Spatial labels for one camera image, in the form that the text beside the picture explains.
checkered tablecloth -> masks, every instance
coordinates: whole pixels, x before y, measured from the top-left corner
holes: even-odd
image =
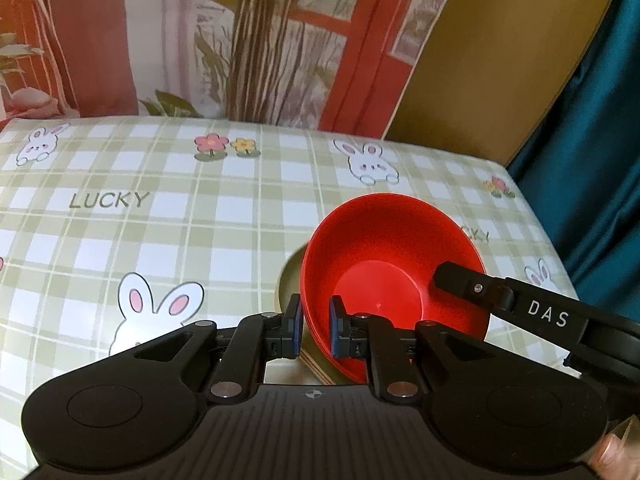
[[[187,316],[234,326],[273,310],[287,257],[365,193],[425,200],[463,227],[489,274],[575,297],[535,215],[493,162],[225,121],[75,120],[50,134],[57,124],[14,121],[0,133],[0,478],[35,464],[19,422],[34,388],[107,356],[120,325],[120,343],[134,344]],[[199,152],[204,142],[216,150]],[[133,272],[140,297],[119,297]],[[487,340],[554,367],[564,357],[497,319]]]

cartoon bunny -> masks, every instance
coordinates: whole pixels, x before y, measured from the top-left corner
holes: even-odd
[[[546,290],[560,294],[558,286],[551,281],[549,266],[543,258],[540,258],[538,261],[538,270],[539,272],[536,272],[535,269],[527,266],[524,268],[524,273],[527,275],[529,281],[534,285],[541,286],[542,288],[546,288]]]
[[[116,329],[109,355],[133,348],[180,328],[193,316],[204,299],[202,285],[183,283],[169,292],[154,308],[151,289],[136,272],[126,274],[118,287],[118,304],[124,320]]]
[[[382,147],[367,142],[360,151],[353,144],[341,139],[334,139],[334,146],[340,153],[349,157],[349,169],[351,174],[367,186],[373,186],[376,182],[397,184],[399,175],[391,163],[382,158]]]
[[[58,145],[58,133],[69,127],[69,124],[60,124],[49,131],[44,128],[36,128],[29,134],[27,145],[20,150],[15,158],[18,166],[23,166],[31,160],[41,161],[47,158]]]

bunny ear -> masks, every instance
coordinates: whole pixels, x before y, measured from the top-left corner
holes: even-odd
[[[29,134],[29,140],[37,139],[38,137],[43,136],[45,133],[44,128],[36,128]]]
[[[373,142],[367,142],[362,147],[362,153],[364,153],[365,155],[380,156],[382,155],[382,146],[379,146],[378,144],[374,144]]]
[[[62,130],[66,130],[69,126],[71,126],[71,124],[69,123],[59,124],[58,126],[54,126],[52,129],[48,131],[47,135],[51,135],[51,134],[56,135],[60,133]]]
[[[527,278],[529,279],[529,281],[534,285],[540,286],[542,284],[542,279],[540,278],[538,273],[535,270],[533,270],[532,267],[529,267],[529,266],[525,267],[524,273],[527,275]]]
[[[551,278],[551,272],[549,272],[549,267],[546,264],[544,258],[539,259],[538,268],[540,269],[540,276],[542,276],[543,280],[548,280],[549,278]]]
[[[145,279],[136,272],[126,274],[118,287],[118,304],[125,319],[153,312],[154,300]]]
[[[334,146],[338,151],[346,156],[355,155],[359,150],[346,140],[334,139]]]
[[[169,316],[183,322],[198,311],[203,299],[204,288],[202,285],[195,282],[183,283],[166,295],[158,312],[166,310]]]

screw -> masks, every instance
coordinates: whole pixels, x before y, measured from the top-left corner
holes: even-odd
[[[418,393],[418,386],[407,381],[397,381],[387,386],[386,390],[394,397],[413,397]]]
[[[216,383],[211,387],[211,393],[216,397],[235,397],[242,393],[242,386],[238,383],[234,383],[232,381],[223,381],[221,383]]]

curtain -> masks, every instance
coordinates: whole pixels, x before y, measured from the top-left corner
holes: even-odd
[[[580,299],[640,321],[640,0],[612,1],[508,169]]]

